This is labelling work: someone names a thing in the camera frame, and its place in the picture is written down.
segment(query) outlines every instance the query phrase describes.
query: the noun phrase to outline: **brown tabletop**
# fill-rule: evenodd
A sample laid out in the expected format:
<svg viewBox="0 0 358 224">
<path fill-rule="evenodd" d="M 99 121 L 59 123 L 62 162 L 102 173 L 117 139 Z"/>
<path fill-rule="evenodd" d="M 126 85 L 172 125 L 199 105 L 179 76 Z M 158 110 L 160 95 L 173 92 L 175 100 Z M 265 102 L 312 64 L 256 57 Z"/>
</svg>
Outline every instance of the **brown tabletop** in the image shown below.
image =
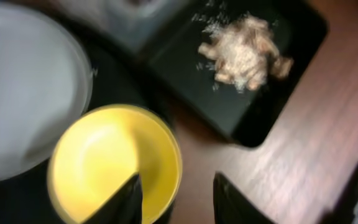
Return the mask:
<svg viewBox="0 0 358 224">
<path fill-rule="evenodd" d="M 358 161 L 358 0 L 311 3 L 330 32 L 258 149 L 220 142 L 172 104 L 183 178 L 171 224 L 214 223 L 217 170 L 278 223 L 318 223 L 335 205 Z"/>
</svg>

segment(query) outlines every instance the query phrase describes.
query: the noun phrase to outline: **black round tray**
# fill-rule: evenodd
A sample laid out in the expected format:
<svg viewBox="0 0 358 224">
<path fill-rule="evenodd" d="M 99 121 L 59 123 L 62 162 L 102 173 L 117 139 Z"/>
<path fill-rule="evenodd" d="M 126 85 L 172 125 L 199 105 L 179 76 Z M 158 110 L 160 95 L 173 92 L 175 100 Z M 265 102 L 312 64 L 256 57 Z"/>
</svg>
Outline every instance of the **black round tray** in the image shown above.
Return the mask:
<svg viewBox="0 0 358 224">
<path fill-rule="evenodd" d="M 172 127 L 163 101 L 150 83 L 133 77 L 135 71 L 118 59 L 119 51 L 108 38 L 62 16 L 52 17 L 78 39 L 97 71 L 88 110 L 117 103 L 137 105 L 153 111 Z M 45 161 L 24 174 L 0 182 L 0 223 L 63 223 L 48 197 L 47 167 Z M 171 211 L 172 206 L 157 223 L 167 223 Z"/>
</svg>

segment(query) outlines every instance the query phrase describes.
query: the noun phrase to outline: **black tray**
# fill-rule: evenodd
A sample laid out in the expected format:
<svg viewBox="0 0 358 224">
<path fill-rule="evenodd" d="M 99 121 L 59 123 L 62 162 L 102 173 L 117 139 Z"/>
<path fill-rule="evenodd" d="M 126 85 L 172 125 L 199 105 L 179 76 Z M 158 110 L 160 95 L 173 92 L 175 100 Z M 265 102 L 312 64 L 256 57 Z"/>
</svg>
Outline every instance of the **black tray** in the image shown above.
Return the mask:
<svg viewBox="0 0 358 224">
<path fill-rule="evenodd" d="M 322 43 L 326 22 L 301 0 L 209 0 L 213 7 L 206 7 L 207 2 L 198 1 L 177 16 L 143 51 L 142 57 L 163 86 L 225 138 L 256 147 L 268 135 Z M 202 33 L 206 23 L 192 19 L 195 14 L 206 15 L 207 19 L 218 15 L 223 10 L 219 8 L 222 2 L 226 3 L 225 14 L 230 21 L 249 12 L 272 25 L 280 52 L 295 61 L 288 79 L 269 80 L 259 91 L 238 93 L 231 85 L 213 90 L 214 71 L 197 69 L 198 63 L 212 62 L 197 52 L 202 42 L 210 42 L 208 34 Z"/>
<path fill-rule="evenodd" d="M 115 59 L 110 47 L 105 45 L 108 41 L 104 37 L 64 17 L 58 17 L 57 20 L 76 35 L 88 53 L 93 68 L 98 70 L 89 110 L 112 103 L 132 104 L 155 112 L 168 125 L 172 125 L 162 101 L 147 85 L 140 85 L 130 76 L 130 71 Z M 48 197 L 47 166 L 48 161 L 45 161 L 24 174 L 0 182 L 1 224 L 63 223 Z M 171 211 L 172 207 L 158 222 L 167 222 Z"/>
</svg>

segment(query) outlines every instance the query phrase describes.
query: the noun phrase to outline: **yellow bowl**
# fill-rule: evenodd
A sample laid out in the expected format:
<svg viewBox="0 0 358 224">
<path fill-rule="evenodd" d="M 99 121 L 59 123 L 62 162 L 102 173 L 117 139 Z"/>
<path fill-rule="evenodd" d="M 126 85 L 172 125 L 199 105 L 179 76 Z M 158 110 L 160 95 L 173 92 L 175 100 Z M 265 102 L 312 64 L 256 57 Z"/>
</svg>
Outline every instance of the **yellow bowl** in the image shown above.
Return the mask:
<svg viewBox="0 0 358 224">
<path fill-rule="evenodd" d="M 105 106 L 86 114 L 59 140 L 48 167 L 49 196 L 63 221 L 83 223 L 136 172 L 142 182 L 142 223 L 153 223 L 180 184 L 178 144 L 153 113 Z"/>
</svg>

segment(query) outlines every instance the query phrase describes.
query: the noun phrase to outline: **table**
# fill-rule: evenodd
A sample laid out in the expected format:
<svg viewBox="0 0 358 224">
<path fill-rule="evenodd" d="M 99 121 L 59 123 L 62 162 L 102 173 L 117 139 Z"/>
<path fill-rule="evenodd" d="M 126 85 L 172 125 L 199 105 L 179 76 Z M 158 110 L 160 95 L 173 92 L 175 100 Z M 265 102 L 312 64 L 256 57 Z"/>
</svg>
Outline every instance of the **table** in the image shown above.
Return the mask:
<svg viewBox="0 0 358 224">
<path fill-rule="evenodd" d="M 259 148 L 222 142 L 172 103 L 183 178 L 171 224 L 214 223 L 217 170 L 277 223 L 319 223 L 335 205 L 358 161 L 358 0 L 311 4 L 330 33 Z"/>
</svg>

